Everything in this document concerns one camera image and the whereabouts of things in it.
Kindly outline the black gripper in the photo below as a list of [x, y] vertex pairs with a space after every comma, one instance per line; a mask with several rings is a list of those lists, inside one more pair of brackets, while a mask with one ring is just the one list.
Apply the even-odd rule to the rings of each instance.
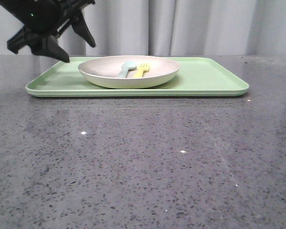
[[64, 31], [73, 31], [90, 47], [96, 47], [84, 19], [82, 9], [94, 5], [93, 0], [0, 0], [0, 6], [23, 23], [23, 27], [7, 41], [7, 48], [17, 54], [29, 46], [35, 55], [70, 62], [68, 53], [58, 45]]

